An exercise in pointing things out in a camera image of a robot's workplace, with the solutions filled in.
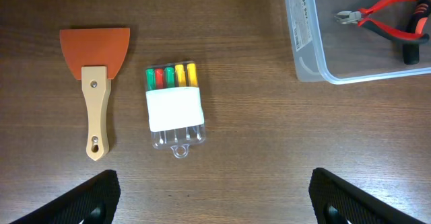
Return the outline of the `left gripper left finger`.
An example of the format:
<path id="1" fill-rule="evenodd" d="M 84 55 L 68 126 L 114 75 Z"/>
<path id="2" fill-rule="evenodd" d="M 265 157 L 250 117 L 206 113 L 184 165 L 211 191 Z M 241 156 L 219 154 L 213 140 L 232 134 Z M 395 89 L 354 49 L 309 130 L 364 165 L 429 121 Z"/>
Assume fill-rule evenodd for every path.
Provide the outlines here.
<path id="1" fill-rule="evenodd" d="M 117 172 L 105 170 L 14 222 L 111 224 L 120 195 Z"/>

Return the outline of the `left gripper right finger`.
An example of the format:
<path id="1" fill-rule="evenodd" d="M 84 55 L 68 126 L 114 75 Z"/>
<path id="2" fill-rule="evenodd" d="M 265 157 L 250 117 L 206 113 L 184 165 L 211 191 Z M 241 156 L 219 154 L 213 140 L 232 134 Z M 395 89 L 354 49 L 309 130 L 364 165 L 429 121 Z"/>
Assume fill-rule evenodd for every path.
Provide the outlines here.
<path id="1" fill-rule="evenodd" d="M 424 224 L 321 167 L 312 171 L 308 193 L 318 224 Z"/>

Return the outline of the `clear plastic container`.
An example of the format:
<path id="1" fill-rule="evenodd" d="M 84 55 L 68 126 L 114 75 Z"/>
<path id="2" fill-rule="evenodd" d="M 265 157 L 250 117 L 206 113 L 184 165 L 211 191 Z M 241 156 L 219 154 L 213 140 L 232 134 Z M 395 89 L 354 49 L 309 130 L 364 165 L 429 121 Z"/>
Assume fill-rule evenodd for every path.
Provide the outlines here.
<path id="1" fill-rule="evenodd" d="M 303 82 L 341 85 L 430 73 L 430 40 L 420 45 L 420 61 L 403 62 L 403 44 L 355 24 L 337 22 L 335 14 L 370 7 L 379 0 L 285 0 L 296 74 Z M 405 29 L 415 2 L 389 8 L 389 18 Z"/>

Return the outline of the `red diagonal cutters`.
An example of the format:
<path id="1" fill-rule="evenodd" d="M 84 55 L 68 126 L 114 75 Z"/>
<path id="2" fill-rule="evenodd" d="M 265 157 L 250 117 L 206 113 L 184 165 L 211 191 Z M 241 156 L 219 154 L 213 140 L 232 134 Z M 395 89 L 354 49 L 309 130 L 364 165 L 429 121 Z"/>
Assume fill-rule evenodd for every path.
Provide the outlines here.
<path id="1" fill-rule="evenodd" d="M 379 0 L 370 7 L 362 7 L 357 10 L 344 10 L 335 14 L 337 22 L 343 25 L 355 24 L 378 34 L 379 36 L 401 44 L 425 44 L 430 40 L 430 35 L 422 31 L 421 34 L 406 32 L 406 28 L 396 24 L 396 20 L 389 18 L 389 8 L 400 3 L 415 2 L 419 0 Z M 407 24 L 415 9 L 407 16 Z"/>

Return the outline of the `long nose pliers orange black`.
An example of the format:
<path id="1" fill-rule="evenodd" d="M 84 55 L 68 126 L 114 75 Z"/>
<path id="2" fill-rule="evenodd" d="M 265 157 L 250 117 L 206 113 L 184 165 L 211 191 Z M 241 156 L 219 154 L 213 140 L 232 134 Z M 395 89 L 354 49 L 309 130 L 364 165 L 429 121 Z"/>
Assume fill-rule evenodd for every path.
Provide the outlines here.
<path id="1" fill-rule="evenodd" d="M 430 0 L 419 0 L 415 11 L 406 27 L 406 32 L 421 34 L 428 17 L 430 16 Z M 420 61 L 420 45 L 403 45 L 403 62 L 406 65 L 415 65 Z"/>

